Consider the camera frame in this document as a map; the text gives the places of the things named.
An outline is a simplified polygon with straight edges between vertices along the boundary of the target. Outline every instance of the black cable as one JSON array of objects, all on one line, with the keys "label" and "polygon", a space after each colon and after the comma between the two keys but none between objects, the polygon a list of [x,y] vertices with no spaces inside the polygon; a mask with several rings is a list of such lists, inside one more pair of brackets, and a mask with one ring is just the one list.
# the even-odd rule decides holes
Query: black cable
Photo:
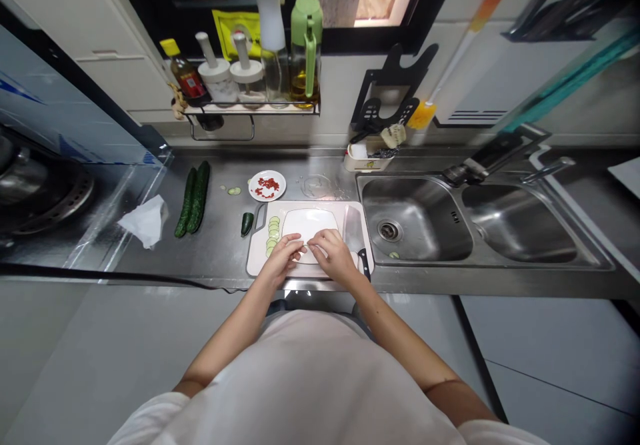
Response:
[{"label": "black cable", "polygon": [[167,284],[188,285],[203,290],[224,290],[229,295],[242,290],[236,288],[233,291],[224,287],[203,285],[185,278],[174,278],[162,275],[137,274],[126,272],[99,272],[97,270],[71,270],[68,268],[44,267],[38,265],[0,264],[0,276],[25,276],[41,278],[69,278],[72,280],[131,280],[134,282],[160,282]]}]

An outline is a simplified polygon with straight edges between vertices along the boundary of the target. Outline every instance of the utensil holder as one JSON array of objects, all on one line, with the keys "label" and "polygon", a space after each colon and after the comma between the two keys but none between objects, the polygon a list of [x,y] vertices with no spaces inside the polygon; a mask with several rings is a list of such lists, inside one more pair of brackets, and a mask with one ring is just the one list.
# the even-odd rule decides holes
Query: utensil holder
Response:
[{"label": "utensil holder", "polygon": [[[385,141],[380,137],[373,137],[366,139],[367,153],[373,153],[374,151],[387,148]],[[351,154],[351,144],[347,146],[347,152],[345,153],[345,168],[347,171],[359,171],[360,173],[371,173],[373,171],[383,171],[389,164],[391,158],[354,158]]]}]

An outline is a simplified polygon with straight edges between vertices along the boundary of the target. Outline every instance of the cucumber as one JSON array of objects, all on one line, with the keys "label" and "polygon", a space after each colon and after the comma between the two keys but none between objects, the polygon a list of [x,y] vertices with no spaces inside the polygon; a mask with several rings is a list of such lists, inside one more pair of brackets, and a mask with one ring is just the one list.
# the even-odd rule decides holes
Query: cucumber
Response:
[{"label": "cucumber", "polygon": [[251,225],[253,225],[253,213],[245,213],[242,215],[242,228],[240,230],[240,236],[246,236],[251,231]]},{"label": "cucumber", "polygon": [[187,231],[191,234],[198,231],[200,223],[202,223],[202,217],[205,214],[205,202],[207,201],[207,188],[209,187],[210,173],[211,166],[209,166],[209,162],[203,161],[200,163],[197,176],[195,178],[191,216],[187,222]]},{"label": "cucumber", "polygon": [[182,211],[180,212],[180,218],[178,224],[175,226],[175,237],[182,238],[187,233],[187,222],[191,215],[191,202],[193,201],[193,188],[195,186],[195,178],[197,172],[195,168],[189,170],[189,176],[187,176],[187,185],[185,186],[185,197],[182,201]]}]

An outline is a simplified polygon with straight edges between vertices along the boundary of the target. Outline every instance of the glass bottle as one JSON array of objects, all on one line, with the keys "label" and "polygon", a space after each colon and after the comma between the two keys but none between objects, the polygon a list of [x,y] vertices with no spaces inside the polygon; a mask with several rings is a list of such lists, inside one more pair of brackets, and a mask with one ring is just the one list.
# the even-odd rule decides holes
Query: glass bottle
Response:
[{"label": "glass bottle", "polygon": [[321,42],[320,1],[296,0],[291,12],[291,99],[298,108],[312,108],[320,100]]},{"label": "glass bottle", "polygon": [[289,101],[289,55],[280,0],[256,0],[260,14],[260,58],[265,70],[267,101],[285,108]]},{"label": "glass bottle", "polygon": [[279,101],[271,104],[272,108],[285,108],[290,101],[289,86],[289,54],[287,48],[279,51],[262,49],[262,66],[265,69],[267,101]]},{"label": "glass bottle", "polygon": [[203,85],[200,75],[190,62],[182,58],[180,48],[175,40],[162,40],[160,46],[171,58],[171,72],[175,76],[187,103],[191,106],[202,106],[209,103],[211,97]]}]

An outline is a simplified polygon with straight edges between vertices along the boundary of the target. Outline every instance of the red label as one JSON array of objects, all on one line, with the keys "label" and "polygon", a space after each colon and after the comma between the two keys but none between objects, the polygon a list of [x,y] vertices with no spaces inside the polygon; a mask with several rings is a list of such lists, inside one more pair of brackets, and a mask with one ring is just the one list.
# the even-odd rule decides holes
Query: red label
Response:
[{"label": "red label", "polygon": [[198,98],[207,92],[202,82],[200,81],[200,78],[195,73],[182,75],[180,78],[178,78],[178,83],[180,84],[180,88],[182,89],[186,98]]}]

